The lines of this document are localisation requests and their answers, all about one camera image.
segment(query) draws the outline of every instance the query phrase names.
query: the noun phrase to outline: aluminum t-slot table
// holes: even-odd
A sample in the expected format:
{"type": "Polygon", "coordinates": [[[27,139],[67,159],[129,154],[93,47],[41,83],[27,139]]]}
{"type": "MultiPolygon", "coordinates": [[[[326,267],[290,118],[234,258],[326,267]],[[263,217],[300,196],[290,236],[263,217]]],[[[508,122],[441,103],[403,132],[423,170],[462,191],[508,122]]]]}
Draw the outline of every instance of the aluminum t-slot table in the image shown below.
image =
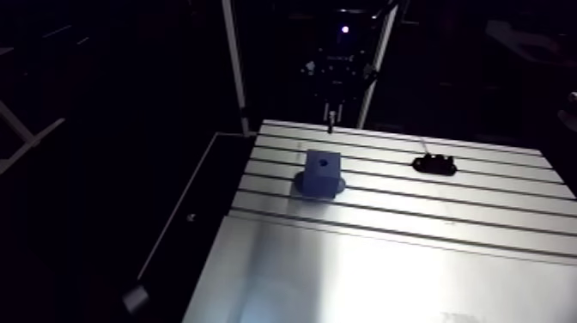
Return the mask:
{"type": "Polygon", "coordinates": [[[538,150],[266,120],[183,321],[575,322],[576,217],[538,150]],[[292,187],[308,149],[342,154],[334,200],[292,187]]]}

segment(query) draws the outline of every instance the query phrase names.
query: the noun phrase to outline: black clamp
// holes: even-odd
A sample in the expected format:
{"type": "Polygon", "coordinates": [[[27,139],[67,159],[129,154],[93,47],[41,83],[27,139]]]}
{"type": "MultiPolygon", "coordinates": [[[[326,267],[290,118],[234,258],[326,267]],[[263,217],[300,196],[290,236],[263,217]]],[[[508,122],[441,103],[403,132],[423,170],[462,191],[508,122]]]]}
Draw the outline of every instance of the black clamp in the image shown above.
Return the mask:
{"type": "Polygon", "coordinates": [[[420,173],[453,176],[457,173],[452,156],[425,154],[424,157],[415,158],[413,168],[420,173]]]}

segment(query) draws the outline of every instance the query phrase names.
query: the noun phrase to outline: metal work surface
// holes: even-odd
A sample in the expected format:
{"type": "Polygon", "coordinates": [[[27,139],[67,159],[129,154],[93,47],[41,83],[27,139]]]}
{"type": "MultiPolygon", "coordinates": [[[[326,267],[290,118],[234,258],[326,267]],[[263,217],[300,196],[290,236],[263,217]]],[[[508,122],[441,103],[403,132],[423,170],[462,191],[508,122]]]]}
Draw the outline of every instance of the metal work surface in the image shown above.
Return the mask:
{"type": "Polygon", "coordinates": [[[577,320],[577,204],[539,151],[324,130],[264,122],[185,322],[577,320]],[[334,200],[292,187],[307,149],[342,154],[334,200]]]}

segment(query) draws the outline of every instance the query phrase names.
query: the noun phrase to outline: dark background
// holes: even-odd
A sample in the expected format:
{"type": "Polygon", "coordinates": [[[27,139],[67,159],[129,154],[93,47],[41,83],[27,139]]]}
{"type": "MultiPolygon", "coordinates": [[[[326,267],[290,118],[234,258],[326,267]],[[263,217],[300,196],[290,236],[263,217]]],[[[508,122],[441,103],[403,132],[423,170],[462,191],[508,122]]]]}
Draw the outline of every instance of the dark background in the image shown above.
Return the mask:
{"type": "MultiPolygon", "coordinates": [[[[234,4],[251,127],[319,122],[298,71],[322,40],[319,15],[347,3],[234,4]]],[[[574,58],[572,6],[411,1],[367,128],[536,147],[577,187],[577,139],[556,119],[574,70],[528,64],[484,32],[489,19],[509,21],[567,44],[574,58]]],[[[131,318],[121,297],[214,132],[240,131],[221,2],[2,0],[0,47],[15,48],[0,56],[0,100],[34,133],[66,118],[0,177],[9,299],[0,320],[179,321],[250,140],[216,139],[143,277],[151,305],[131,318]],[[187,226],[191,212],[198,221],[187,226]]],[[[4,123],[0,139],[0,158],[21,144],[4,123]]]]}

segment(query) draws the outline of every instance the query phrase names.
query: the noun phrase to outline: blue 3d printed part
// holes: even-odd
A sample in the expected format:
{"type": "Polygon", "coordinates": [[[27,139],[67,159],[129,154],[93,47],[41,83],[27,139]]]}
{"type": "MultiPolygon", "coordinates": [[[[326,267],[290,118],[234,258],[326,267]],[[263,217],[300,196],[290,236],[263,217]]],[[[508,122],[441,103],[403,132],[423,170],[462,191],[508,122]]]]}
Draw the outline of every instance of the blue 3d printed part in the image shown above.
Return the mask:
{"type": "Polygon", "coordinates": [[[344,189],[341,154],[308,150],[305,171],[297,174],[295,186],[306,197],[335,198],[344,189]]]}

